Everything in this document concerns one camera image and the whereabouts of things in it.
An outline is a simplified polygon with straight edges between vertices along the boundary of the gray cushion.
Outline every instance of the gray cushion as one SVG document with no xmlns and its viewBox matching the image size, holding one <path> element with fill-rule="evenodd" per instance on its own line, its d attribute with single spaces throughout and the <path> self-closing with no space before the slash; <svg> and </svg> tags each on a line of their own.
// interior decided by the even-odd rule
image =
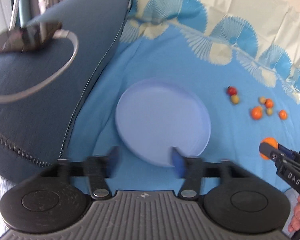
<svg viewBox="0 0 300 240">
<path fill-rule="evenodd" d="M 115 53 L 130 0 L 65 0 L 34 21 L 59 20 L 79 38 L 70 67 L 20 101 L 0 105 L 0 175 L 18 183 L 66 156 L 75 118 Z M 49 77 L 72 55 L 69 40 L 33 53 L 0 55 L 0 94 L 25 90 Z"/>
</svg>

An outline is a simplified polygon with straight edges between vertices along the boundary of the orange ball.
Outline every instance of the orange ball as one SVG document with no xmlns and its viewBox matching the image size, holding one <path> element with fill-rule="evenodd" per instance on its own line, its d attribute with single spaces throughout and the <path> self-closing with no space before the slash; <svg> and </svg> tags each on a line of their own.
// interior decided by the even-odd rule
<svg viewBox="0 0 300 240">
<path fill-rule="evenodd" d="M 273 108 L 274 103 L 271 99 L 268 98 L 265 102 L 265 106 L 266 106 L 266 108 Z"/>
<path fill-rule="evenodd" d="M 278 149 L 279 148 L 279 145 L 278 145 L 278 142 L 276 139 L 274 139 L 273 137 L 267 137 L 267 138 L 264 138 L 261 143 L 267 143 L 267 144 L 270 144 L 273 148 L 275 149 Z M 260 156 L 261 158 L 265 159 L 265 160 L 269 160 L 269 158 L 267 156 L 265 156 L 264 154 L 260 153 Z"/>
<path fill-rule="evenodd" d="M 251 111 L 250 111 L 250 115 L 252 117 L 252 119 L 254 120 L 259 120 L 262 117 L 262 109 L 260 109 L 259 106 L 254 107 Z"/>
<path fill-rule="evenodd" d="M 285 110 L 281 110 L 279 112 L 279 117 L 280 117 L 281 120 L 286 120 L 288 118 L 288 114 Z"/>
</svg>

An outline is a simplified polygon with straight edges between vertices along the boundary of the plate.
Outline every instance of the plate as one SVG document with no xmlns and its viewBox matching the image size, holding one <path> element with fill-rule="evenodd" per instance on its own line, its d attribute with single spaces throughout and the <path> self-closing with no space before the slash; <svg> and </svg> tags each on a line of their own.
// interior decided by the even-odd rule
<svg viewBox="0 0 300 240">
<path fill-rule="evenodd" d="M 157 79 L 140 81 L 122 94 L 115 122 L 126 146 L 157 166 L 172 166 L 171 147 L 178 147 L 184 156 L 199 156 L 211 134 L 209 113 L 202 101 Z"/>
</svg>

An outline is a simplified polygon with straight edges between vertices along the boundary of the seam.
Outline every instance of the seam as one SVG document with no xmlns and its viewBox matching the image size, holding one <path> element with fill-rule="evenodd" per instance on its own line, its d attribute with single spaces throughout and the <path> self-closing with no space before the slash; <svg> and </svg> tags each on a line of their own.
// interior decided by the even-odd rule
<svg viewBox="0 0 300 240">
<path fill-rule="evenodd" d="M 0 133 L 0 143 L 1 145 L 4 145 L 6 148 L 11 150 L 13 153 L 17 154 L 19 157 L 26 159 L 29 162 L 32 162 L 36 166 L 46 167 L 50 165 L 48 162 L 42 161 L 37 157 L 33 156 L 32 154 L 30 154 L 29 152 L 27 152 L 26 150 L 18 146 L 16 143 L 12 142 L 2 133 Z"/>
<path fill-rule="evenodd" d="M 71 118 L 70 118 L 70 121 L 69 121 L 67 130 L 66 130 L 66 134 L 65 134 L 64 139 L 63 139 L 63 142 L 62 142 L 61 151 L 60 151 L 60 154 L 59 154 L 59 159 L 62 158 L 63 151 L 64 151 L 65 144 L 66 144 L 66 140 L 67 140 L 67 137 L 68 137 L 68 135 L 69 135 L 69 131 L 70 131 L 72 122 L 73 122 L 73 120 L 74 120 L 74 117 L 75 117 L 75 115 L 76 115 L 76 112 L 77 112 L 77 110 L 78 110 L 78 108 L 79 108 L 79 105 L 80 105 L 80 103 L 82 102 L 83 97 L 84 97 L 85 93 L 87 92 L 87 88 L 88 88 L 88 86 L 90 85 L 90 82 L 91 82 L 91 80 L 92 80 L 94 74 L 96 73 L 98 67 L 100 66 L 100 64 L 102 63 L 103 59 L 106 57 L 106 55 L 108 54 L 109 50 L 112 48 L 113 44 L 115 43 L 115 41 L 116 41 L 117 38 L 119 37 L 119 34 L 122 32 L 123 27 L 124 27 L 124 24 L 125 24 L 125 22 L 126 22 L 126 18 L 127 18 L 128 12 L 129 12 L 129 10 L 128 10 L 127 13 L 126 13 L 126 16 L 125 16 L 123 22 L 121 23 L 120 29 L 119 29 L 119 31 L 118 31 L 116 37 L 114 38 L 113 42 L 111 43 L 111 45 L 109 46 L 109 48 L 107 49 L 107 51 L 105 52 L 105 54 L 102 56 L 102 58 L 101 58 L 101 60 L 99 61 L 98 65 L 96 66 L 96 68 L 94 69 L 94 71 L 93 71 L 92 75 L 90 76 L 90 78 L 89 78 L 89 80 L 88 80 L 86 86 L 84 87 L 84 90 L 83 90 L 83 92 L 82 92 L 82 94 L 81 94 L 81 96 L 80 96 L 80 99 L 79 99 L 77 105 L 75 106 L 75 109 L 74 109 L 74 111 L 73 111 L 73 113 L 72 113 L 72 116 L 71 116 Z M 102 72 L 104 71 L 105 68 L 106 68 L 106 66 L 105 66 L 105 67 L 103 68 L 103 70 L 101 71 L 101 73 L 100 73 L 99 77 L 97 78 L 95 84 L 97 83 L 98 79 L 99 79 L 100 76 L 102 75 Z"/>
</svg>

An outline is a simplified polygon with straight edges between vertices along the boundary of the black circular disc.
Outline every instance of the black circular disc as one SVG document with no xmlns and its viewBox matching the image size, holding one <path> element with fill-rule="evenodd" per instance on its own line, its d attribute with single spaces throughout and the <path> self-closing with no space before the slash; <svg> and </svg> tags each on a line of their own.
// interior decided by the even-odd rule
<svg viewBox="0 0 300 240">
<path fill-rule="evenodd" d="M 236 178 L 215 187 L 204 197 L 203 208 L 222 227 L 247 234 L 282 229 L 290 214 L 282 192 L 253 178 Z"/>
<path fill-rule="evenodd" d="M 43 234 L 72 225 L 86 206 L 86 197 L 77 188 L 56 178 L 38 177 L 4 194 L 0 212 L 8 227 Z"/>
</svg>

